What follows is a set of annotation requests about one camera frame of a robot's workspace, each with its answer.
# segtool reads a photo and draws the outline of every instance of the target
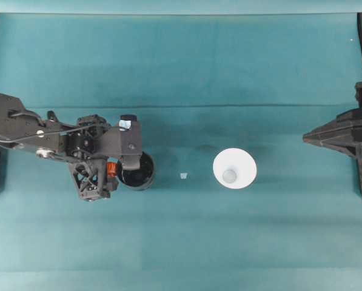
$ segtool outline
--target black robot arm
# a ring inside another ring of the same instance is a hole
[[[70,125],[60,122],[53,111],[43,120],[19,98],[0,93],[0,146],[67,162],[79,197],[87,201],[109,198],[118,186],[116,177],[136,189],[152,182],[153,162],[142,152],[135,115],[121,116],[114,126],[98,115],[80,117]],[[108,162],[109,158],[118,162]]]

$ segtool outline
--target cable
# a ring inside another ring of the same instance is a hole
[[[62,133],[70,133],[70,132],[77,132],[79,130],[83,130],[83,129],[88,129],[89,127],[93,127],[93,126],[103,126],[103,125],[99,125],[99,124],[92,124],[92,125],[86,125],[86,126],[80,126],[80,127],[76,127],[75,129],[68,129],[68,130],[61,130],[58,132],[44,132],[44,133],[37,133],[36,135],[27,135],[27,136],[23,136],[21,138],[15,138],[15,139],[0,139],[0,142],[3,144],[10,144],[11,142],[20,142],[20,141],[24,141],[26,139],[30,139],[30,138],[35,138],[35,137],[39,137],[39,136],[45,136],[45,135],[60,135]],[[123,126],[113,126],[117,129],[124,129],[124,130],[129,130],[126,127]]]

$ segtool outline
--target teal tablecloth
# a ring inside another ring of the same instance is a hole
[[[355,164],[301,141],[355,106],[355,18],[1,15],[0,92],[137,114],[158,172],[87,203],[65,164],[4,155],[0,290],[362,290]],[[213,176],[228,147],[256,159],[246,189]]]

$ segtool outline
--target small white object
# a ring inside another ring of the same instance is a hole
[[[230,189],[242,189],[256,178],[256,162],[242,149],[225,149],[213,162],[213,173],[218,182]]]
[[[41,158],[48,158],[49,155],[53,153],[52,150],[46,150],[46,149],[38,149],[35,154]]]
[[[45,137],[44,135],[40,135],[41,133],[45,133],[45,132],[44,132],[43,130],[38,130],[38,131],[36,132],[36,134],[38,135],[39,138]]]
[[[130,129],[131,128],[131,120],[120,120],[119,121],[119,126]]]

